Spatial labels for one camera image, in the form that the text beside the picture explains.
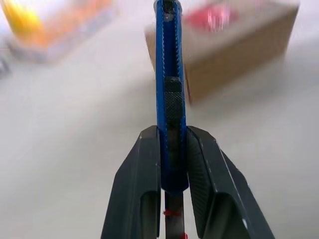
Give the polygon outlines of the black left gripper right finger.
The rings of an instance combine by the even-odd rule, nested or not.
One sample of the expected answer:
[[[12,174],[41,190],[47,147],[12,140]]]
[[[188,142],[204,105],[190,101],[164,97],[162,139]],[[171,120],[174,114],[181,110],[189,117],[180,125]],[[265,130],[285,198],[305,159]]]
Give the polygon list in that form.
[[[275,239],[244,175],[212,135],[189,126],[186,156],[199,239]]]

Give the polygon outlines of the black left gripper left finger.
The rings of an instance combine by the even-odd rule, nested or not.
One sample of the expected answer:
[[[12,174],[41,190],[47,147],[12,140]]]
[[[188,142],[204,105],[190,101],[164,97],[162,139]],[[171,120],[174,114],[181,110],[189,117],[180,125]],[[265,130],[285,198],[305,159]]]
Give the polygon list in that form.
[[[118,169],[101,239],[157,239],[160,234],[160,143],[144,129]]]

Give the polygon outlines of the blue box cutter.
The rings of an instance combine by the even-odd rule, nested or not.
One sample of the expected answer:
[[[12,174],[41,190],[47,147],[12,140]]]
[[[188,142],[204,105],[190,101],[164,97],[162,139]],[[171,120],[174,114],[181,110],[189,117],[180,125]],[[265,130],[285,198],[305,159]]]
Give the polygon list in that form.
[[[166,239],[187,239],[183,193],[186,169],[186,114],[181,42],[181,4],[156,0],[156,101],[160,143],[161,188],[164,190]]]

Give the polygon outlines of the brown cardboard box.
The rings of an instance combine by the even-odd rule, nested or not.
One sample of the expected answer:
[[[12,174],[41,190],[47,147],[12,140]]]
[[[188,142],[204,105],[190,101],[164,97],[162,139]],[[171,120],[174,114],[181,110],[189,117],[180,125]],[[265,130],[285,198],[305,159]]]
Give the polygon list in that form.
[[[238,11],[236,21],[223,31],[191,27],[184,17],[209,3],[225,4]],[[181,15],[182,62],[185,100],[201,101],[237,78],[284,54],[298,14],[293,0],[205,0]],[[145,31],[154,71],[156,21]]]

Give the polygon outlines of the red tape strip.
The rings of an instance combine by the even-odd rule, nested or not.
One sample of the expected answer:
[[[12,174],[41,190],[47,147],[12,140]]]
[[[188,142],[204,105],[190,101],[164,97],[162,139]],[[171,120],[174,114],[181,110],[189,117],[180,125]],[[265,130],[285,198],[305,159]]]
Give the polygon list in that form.
[[[229,24],[236,21],[239,13],[225,4],[209,3],[188,13],[184,20],[194,29],[208,32],[223,31]]]

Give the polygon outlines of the orange book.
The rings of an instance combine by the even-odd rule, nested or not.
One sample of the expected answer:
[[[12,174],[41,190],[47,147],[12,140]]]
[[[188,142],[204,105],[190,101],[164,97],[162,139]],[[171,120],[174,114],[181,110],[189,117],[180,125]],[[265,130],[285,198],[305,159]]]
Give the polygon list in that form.
[[[12,36],[6,39],[6,44],[10,53],[22,61],[54,62],[113,20],[116,15],[114,0],[66,0],[65,5],[48,16],[41,18],[38,15],[43,25],[41,31],[28,35],[12,33]]]

